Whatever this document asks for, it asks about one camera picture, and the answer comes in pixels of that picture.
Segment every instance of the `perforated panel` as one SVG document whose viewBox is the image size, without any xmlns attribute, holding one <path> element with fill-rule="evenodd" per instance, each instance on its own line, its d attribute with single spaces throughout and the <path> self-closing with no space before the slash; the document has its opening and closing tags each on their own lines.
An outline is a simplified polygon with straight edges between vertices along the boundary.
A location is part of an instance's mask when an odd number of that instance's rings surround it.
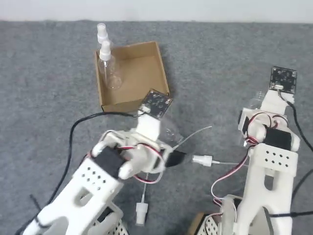
<svg viewBox="0 0 313 235">
<path fill-rule="evenodd" d="M 218 225 L 212 217 L 205 217 L 197 235 L 219 235 Z"/>
<path fill-rule="evenodd" d="M 120 220 L 117 226 L 111 231 L 109 231 L 107 235 L 128 235 L 128 232 L 125 226 L 123 225 L 122 221 Z"/>
<path fill-rule="evenodd" d="M 122 187 L 120 182 L 90 159 L 84 160 L 73 178 L 78 179 L 81 185 L 93 195 L 104 199 L 112 197 Z"/>
<path fill-rule="evenodd" d="M 253 162 L 265 168 L 290 173 L 295 176 L 297 171 L 298 154 L 266 144 L 255 147 Z"/>
</svg>

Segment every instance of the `white wall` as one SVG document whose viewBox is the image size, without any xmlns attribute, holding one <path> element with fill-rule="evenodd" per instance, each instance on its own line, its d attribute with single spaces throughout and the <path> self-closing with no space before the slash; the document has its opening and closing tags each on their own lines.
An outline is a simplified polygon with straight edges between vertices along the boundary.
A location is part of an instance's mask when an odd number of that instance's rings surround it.
<svg viewBox="0 0 313 235">
<path fill-rule="evenodd" d="M 0 20 L 313 23 L 313 0 L 0 0 Z"/>
</svg>

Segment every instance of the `white robotic arm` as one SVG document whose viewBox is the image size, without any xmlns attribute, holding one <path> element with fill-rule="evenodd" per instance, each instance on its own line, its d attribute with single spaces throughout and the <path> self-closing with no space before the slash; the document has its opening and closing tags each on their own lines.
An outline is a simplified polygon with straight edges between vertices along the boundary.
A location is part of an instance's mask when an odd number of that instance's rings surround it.
<svg viewBox="0 0 313 235">
<path fill-rule="evenodd" d="M 293 103 L 296 71 L 273 67 L 269 90 L 258 110 L 244 108 L 238 129 L 252 145 L 246 185 L 242 198 L 228 195 L 222 201 L 220 235 L 291 235 L 291 217 L 269 214 L 289 213 L 293 180 L 296 176 L 300 138 L 285 116 L 286 100 Z M 266 177 L 272 188 L 266 188 Z M 233 203 L 239 204 L 237 212 Z"/>
<path fill-rule="evenodd" d="M 164 97 L 150 91 L 143 102 L 148 109 L 138 111 L 135 129 L 105 132 L 71 181 L 39 212 L 23 235 L 108 234 L 123 216 L 112 202 L 122 189 L 123 180 L 141 171 L 162 174 L 173 151 L 171 146 L 158 141 L 160 118 L 167 109 L 159 107 L 171 102 Z"/>
</svg>

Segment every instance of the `open cardboard box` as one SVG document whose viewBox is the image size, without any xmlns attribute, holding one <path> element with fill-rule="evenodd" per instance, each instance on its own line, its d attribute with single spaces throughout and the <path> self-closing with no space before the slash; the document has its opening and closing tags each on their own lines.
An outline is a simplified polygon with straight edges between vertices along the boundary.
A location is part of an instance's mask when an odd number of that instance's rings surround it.
<svg viewBox="0 0 313 235">
<path fill-rule="evenodd" d="M 100 105 L 103 111 L 132 112 L 138 110 L 150 89 L 169 95 L 163 62 L 157 42 L 115 47 L 112 55 L 119 61 L 122 86 L 111 90 L 105 86 L 95 53 Z"/>
</svg>

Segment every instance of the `white spray nozzle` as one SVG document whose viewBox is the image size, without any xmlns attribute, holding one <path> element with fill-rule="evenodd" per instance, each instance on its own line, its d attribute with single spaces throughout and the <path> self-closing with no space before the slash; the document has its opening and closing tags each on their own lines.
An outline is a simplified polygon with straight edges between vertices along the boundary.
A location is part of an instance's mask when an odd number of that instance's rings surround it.
<svg viewBox="0 0 313 235">
<path fill-rule="evenodd" d="M 98 38 L 98 43 L 102 44 L 104 41 L 108 41 L 108 33 L 107 33 L 107 27 L 104 23 L 99 23 L 97 25 L 97 38 Z"/>
<path fill-rule="evenodd" d="M 101 44 L 101 49 L 99 53 L 99 58 L 103 61 L 108 61 L 111 59 L 111 48 L 110 48 L 110 42 L 104 41 Z"/>
<path fill-rule="evenodd" d="M 144 226 L 146 214 L 148 211 L 148 203 L 138 202 L 136 205 L 136 225 Z"/>
<path fill-rule="evenodd" d="M 210 155 L 193 155 L 192 156 L 192 162 L 193 163 L 199 163 L 203 166 L 212 166 L 213 156 Z"/>
</svg>

